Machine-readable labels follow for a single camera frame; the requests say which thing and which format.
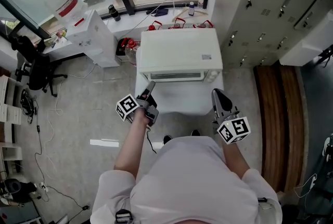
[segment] black shoe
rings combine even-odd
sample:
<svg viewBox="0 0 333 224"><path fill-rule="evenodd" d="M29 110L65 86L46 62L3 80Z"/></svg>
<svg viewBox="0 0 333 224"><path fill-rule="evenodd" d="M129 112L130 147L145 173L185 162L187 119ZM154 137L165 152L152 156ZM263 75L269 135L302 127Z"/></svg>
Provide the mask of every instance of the black shoe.
<svg viewBox="0 0 333 224"><path fill-rule="evenodd" d="M193 130L191 136L201 136L198 130Z"/></svg>
<svg viewBox="0 0 333 224"><path fill-rule="evenodd" d="M163 144L166 144L166 143L169 142L171 139L172 139L172 137L171 137L170 135L166 135L166 136L163 138Z"/></svg>

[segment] gray floor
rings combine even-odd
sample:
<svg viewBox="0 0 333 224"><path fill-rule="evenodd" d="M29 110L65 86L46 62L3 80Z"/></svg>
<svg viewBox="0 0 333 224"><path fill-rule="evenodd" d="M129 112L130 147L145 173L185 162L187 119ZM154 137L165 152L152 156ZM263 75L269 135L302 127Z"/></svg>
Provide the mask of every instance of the gray floor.
<svg viewBox="0 0 333 224"><path fill-rule="evenodd" d="M314 173L318 173L323 157L324 141L333 132L333 62L330 61L326 68L325 62L315 66L313 62L301 68L309 118L309 153L305 181ZM326 179L326 173L332 169L325 166L319 175L316 187L329 190L333 189L333 179ZM303 188L305 194L309 186ZM299 206L304 209L305 198L300 199ZM316 214L332 214L333 207L327 199L315 190L311 190L306 198L306 211Z"/></svg>
<svg viewBox="0 0 333 224"><path fill-rule="evenodd" d="M59 73L70 73L84 76L93 67L87 57L76 58L64 62ZM119 148L91 146L90 139L113 139L121 143L129 129L129 123L123 123L114 108L118 100L128 93L134 93L135 68L123 64L118 68L101 69L96 67L86 79L69 77L61 85L61 94L57 108L63 110L57 115L55 108L57 99L41 91L31 92L37 96L39 103L38 123L41 127L43 155L37 160L45 174L46 183L57 190L74 197L82 206L93 205L98 188L98 178L106 170L113 168ZM57 80L59 90L61 80ZM224 72L225 90L236 105L248 117L252 134L239 143L249 165L261 171L262 134L257 89L253 72L248 69L234 69ZM47 115L54 127L48 123ZM23 173L30 181L40 183L42 175L34 159L35 152L40 151L36 119L28 125L23 117L22 125L16 126L16 142L22 146ZM205 117L189 117L177 113L160 115L149 135L152 142L161 142L164 135L174 137L189 135L191 130L198 129L203 135L213 136L211 115ZM139 179L149 171L155 154L147 140L144 142L143 155L139 170ZM63 215L71 218L80 209L75 203L53 190L48 192L49 202L35 201L46 220L57 221ZM89 219L91 211L85 211L72 223L82 223Z"/></svg>

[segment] dark floor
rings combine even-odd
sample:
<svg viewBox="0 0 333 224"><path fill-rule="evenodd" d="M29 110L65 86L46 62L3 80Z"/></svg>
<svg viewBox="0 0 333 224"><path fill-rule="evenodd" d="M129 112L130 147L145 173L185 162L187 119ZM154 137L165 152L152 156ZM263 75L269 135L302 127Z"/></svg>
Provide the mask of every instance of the dark floor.
<svg viewBox="0 0 333 224"><path fill-rule="evenodd" d="M318 174L318 179L311 192L300 199L299 206L306 213L329 215L333 212L333 205L316 189L333 193L333 178L326 178L332 166L324 163L322 157L324 141L333 133L333 60L326 68L324 65L315 66L310 62L301 68L309 115L309 154L304 179L306 181L314 173ZM310 182L303 188L302 195L308 192Z"/></svg>

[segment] forearm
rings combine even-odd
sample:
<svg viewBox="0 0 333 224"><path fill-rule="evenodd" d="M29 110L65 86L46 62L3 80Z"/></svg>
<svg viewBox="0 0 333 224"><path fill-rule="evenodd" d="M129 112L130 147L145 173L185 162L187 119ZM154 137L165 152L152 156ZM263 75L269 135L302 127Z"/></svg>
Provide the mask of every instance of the forearm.
<svg viewBox="0 0 333 224"><path fill-rule="evenodd" d="M236 143L226 144L222 141L222 148L227 167L241 179L244 173L250 168Z"/></svg>
<svg viewBox="0 0 333 224"><path fill-rule="evenodd" d="M146 127L145 122L134 118L130 131L114 164L114 169L129 172L136 178L140 166Z"/></svg>

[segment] oven door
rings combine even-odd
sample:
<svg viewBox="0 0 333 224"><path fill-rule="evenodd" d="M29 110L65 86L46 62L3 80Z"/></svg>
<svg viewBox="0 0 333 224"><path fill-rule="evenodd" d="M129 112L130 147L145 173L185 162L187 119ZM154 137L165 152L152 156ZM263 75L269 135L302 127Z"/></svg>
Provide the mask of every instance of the oven door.
<svg viewBox="0 0 333 224"><path fill-rule="evenodd" d="M203 82L207 72L171 72L171 73L147 73L149 81L155 82Z"/></svg>

